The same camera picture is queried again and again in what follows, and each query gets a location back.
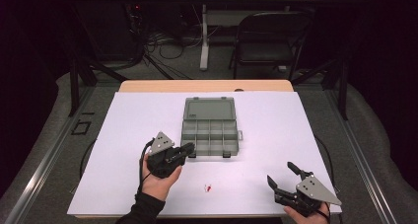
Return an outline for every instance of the black sleeve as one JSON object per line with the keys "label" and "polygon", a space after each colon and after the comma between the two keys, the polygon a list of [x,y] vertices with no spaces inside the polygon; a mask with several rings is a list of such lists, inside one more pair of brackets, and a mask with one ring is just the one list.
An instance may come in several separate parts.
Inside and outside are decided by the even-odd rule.
{"label": "black sleeve", "polygon": [[166,203],[146,193],[140,193],[131,211],[117,220],[116,224],[154,224]]}

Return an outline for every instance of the human hand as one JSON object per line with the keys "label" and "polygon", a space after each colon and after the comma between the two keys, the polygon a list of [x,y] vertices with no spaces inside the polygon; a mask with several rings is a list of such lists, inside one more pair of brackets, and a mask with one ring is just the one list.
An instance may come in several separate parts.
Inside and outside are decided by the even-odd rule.
{"label": "human hand", "polygon": [[[319,211],[326,216],[329,216],[328,204],[323,202],[320,205]],[[327,224],[328,220],[317,212],[313,212],[310,216],[304,217],[290,206],[285,206],[283,210],[298,224]]]}
{"label": "human hand", "polygon": [[151,195],[161,201],[166,201],[166,198],[169,195],[170,187],[177,181],[178,177],[180,176],[182,166],[175,168],[169,177],[161,179],[153,176],[152,174],[149,175],[151,172],[148,170],[147,161],[148,154],[145,155],[142,166],[142,174],[145,178],[142,185],[142,192],[147,193],[148,195]]}

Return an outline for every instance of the gray carpet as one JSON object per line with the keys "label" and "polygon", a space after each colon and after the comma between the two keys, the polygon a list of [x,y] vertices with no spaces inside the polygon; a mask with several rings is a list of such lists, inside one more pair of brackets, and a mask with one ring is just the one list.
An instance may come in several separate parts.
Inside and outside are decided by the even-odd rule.
{"label": "gray carpet", "polygon": [[[163,52],[176,55],[176,46],[164,46]],[[210,49],[209,69],[199,70],[200,48],[186,48],[177,59],[163,59],[154,51],[153,55],[160,58],[170,67],[175,68],[193,79],[231,79],[232,70],[228,69],[232,48],[230,46],[215,46]],[[154,66],[141,62],[132,68],[118,71],[131,79],[165,79]],[[241,78],[285,78],[286,74],[265,69],[265,74],[254,74],[254,71],[242,72]],[[63,141],[63,149],[57,158],[53,169],[48,174],[35,201],[28,208],[27,215],[22,218],[24,223],[114,223],[114,219],[77,219],[66,214],[73,194],[71,190],[79,181],[79,166],[86,148],[99,134],[114,92],[119,84],[102,72],[96,72],[100,83],[94,89],[86,105],[77,119],[80,122],[90,122],[86,134],[68,135]],[[343,202],[344,223],[382,223],[376,207],[371,199],[368,188],[353,160],[349,149],[349,140],[335,113],[333,101],[329,99],[332,92],[322,91],[317,86],[316,78],[310,80],[307,86],[296,87],[307,112],[313,133],[326,145],[331,155],[335,184],[340,189],[338,197]],[[35,169],[41,162],[50,146],[54,145],[60,129],[69,113],[69,80],[65,75],[58,80],[60,95],[53,112],[48,119],[34,150],[26,164],[15,178],[15,181],[0,200],[1,220],[5,222],[12,208],[24,192]],[[349,123],[353,128],[357,141],[370,164],[386,200],[395,215],[397,223],[418,223],[418,216],[410,210],[418,210],[417,192],[401,178],[396,167],[389,158],[389,144],[376,115],[364,102],[361,95],[353,88],[348,93]],[[74,132],[83,131],[83,126]],[[323,147],[318,143],[325,165],[330,172],[330,166]],[[293,223],[289,218],[283,218],[285,223]],[[332,217],[332,223],[339,223],[338,217]]]}

